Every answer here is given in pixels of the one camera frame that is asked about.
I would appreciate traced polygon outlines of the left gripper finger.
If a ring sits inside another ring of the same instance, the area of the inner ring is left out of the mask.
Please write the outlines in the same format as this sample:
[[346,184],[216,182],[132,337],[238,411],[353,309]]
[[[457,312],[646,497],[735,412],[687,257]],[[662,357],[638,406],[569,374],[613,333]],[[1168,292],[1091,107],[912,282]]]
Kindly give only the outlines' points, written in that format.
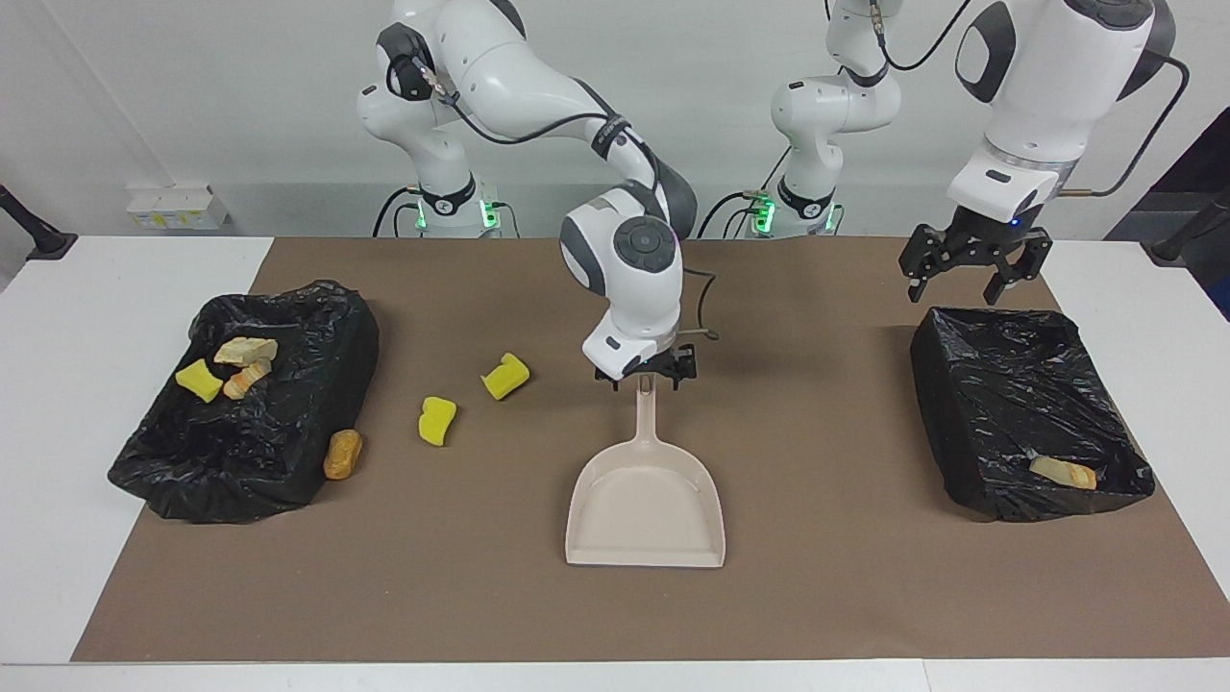
[[945,250],[940,232],[931,225],[918,225],[899,254],[902,275],[909,280],[907,295],[911,304],[922,301],[927,281],[946,270]]
[[1018,258],[1010,261],[1009,251],[993,250],[993,268],[996,269],[993,278],[986,284],[983,297],[988,306],[996,306],[1002,293],[1020,281],[1033,281],[1041,277],[1041,270],[1046,258],[1053,248],[1050,238],[1027,238],[1020,246]]

